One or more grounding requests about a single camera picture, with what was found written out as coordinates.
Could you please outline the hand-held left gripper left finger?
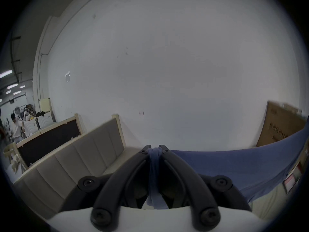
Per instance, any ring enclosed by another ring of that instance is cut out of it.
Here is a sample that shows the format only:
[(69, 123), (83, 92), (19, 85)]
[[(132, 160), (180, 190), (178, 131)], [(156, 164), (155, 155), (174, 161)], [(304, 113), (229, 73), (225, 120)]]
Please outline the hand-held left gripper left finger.
[(92, 225), (100, 231), (115, 231), (120, 207), (141, 208), (141, 202), (147, 199), (150, 148), (151, 145), (143, 147), (114, 173), (80, 178), (60, 212), (92, 207), (89, 216)]

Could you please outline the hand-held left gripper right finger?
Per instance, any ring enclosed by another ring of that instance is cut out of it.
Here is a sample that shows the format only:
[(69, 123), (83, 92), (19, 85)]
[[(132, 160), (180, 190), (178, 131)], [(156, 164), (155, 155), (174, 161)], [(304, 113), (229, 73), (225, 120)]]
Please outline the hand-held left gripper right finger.
[(196, 230), (212, 230), (221, 220), (219, 205), (251, 212), (245, 197), (232, 180), (224, 175), (198, 174), (165, 145), (159, 145), (159, 192), (169, 208), (190, 206)]

